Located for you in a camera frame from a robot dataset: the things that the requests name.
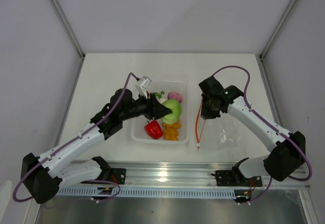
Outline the white radish with leaves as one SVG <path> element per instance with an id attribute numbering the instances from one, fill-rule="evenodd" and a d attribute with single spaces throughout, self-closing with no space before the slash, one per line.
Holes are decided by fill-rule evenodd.
<path id="1" fill-rule="evenodd" d="M 154 92 L 153 93 L 156 97 L 156 99 L 158 100 L 159 103 L 164 103 L 168 98 L 166 97 L 165 95 L 165 92 L 164 91 L 161 91 L 161 92 Z"/>

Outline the green cabbage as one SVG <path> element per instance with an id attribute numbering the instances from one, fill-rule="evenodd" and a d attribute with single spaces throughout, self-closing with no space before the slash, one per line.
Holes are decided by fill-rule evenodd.
<path id="1" fill-rule="evenodd" d="M 182 107 L 176 99 L 168 99 L 162 103 L 163 106 L 171 110 L 171 113 L 162 117 L 161 121 L 165 124 L 176 123 L 181 116 Z"/>

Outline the clear zip top bag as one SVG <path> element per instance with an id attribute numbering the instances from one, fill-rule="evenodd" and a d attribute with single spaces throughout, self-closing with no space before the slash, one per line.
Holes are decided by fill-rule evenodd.
<path id="1" fill-rule="evenodd" d="M 235 120 L 227 114 L 207 119 L 203 112 L 204 98 L 201 97 L 194 128 L 197 149 L 220 151 L 236 148 L 241 137 Z"/>

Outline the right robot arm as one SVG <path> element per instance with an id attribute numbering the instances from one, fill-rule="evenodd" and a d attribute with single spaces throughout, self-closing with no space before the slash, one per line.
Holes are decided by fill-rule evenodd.
<path id="1" fill-rule="evenodd" d="M 255 176 L 270 176 L 277 181 L 293 178 L 293 172 L 307 163 L 305 137 L 300 132 L 292 133 L 264 118 L 247 100 L 246 92 L 234 85 L 200 83 L 204 119 L 215 119 L 228 114 L 244 124 L 269 151 L 268 155 L 245 158 L 233 166 L 232 180 L 244 185 Z"/>

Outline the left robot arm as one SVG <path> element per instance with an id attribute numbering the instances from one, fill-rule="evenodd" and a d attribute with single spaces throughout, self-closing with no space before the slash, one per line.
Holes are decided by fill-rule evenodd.
<path id="1" fill-rule="evenodd" d="M 96 156 L 77 168 L 70 168 L 69 163 L 120 131 L 124 121 L 139 116 L 157 120 L 171 112 L 152 93 L 135 100 L 130 90 L 119 89 L 73 139 L 39 156 L 27 154 L 22 160 L 19 184 L 36 203 L 44 204 L 66 186 L 84 181 L 105 183 L 110 178 L 110 166 L 103 158 Z"/>

